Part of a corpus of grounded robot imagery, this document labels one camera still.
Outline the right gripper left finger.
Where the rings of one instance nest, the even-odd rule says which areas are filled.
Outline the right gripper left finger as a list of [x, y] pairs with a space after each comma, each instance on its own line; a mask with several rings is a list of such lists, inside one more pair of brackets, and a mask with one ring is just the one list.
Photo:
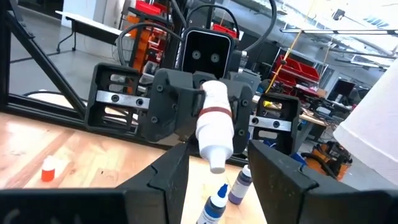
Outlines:
[[178, 144], [115, 188], [2, 190], [1, 223], [180, 223], [188, 167]]

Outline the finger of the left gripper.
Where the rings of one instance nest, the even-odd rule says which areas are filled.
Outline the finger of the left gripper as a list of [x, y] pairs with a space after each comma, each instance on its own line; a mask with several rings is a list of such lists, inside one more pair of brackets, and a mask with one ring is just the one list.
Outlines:
[[249, 120], [252, 112], [252, 90], [244, 82], [229, 82], [229, 103], [233, 115], [233, 154], [244, 151], [248, 142]]
[[175, 134], [186, 141], [196, 129], [203, 100], [204, 91], [194, 87], [191, 73], [161, 68], [152, 82], [142, 137], [157, 142]]

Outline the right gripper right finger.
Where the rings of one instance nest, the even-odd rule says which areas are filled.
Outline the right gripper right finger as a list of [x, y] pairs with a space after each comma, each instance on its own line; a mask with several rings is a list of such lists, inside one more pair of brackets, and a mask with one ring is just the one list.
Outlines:
[[251, 140], [249, 166], [267, 223], [397, 224], [396, 190], [357, 190]]

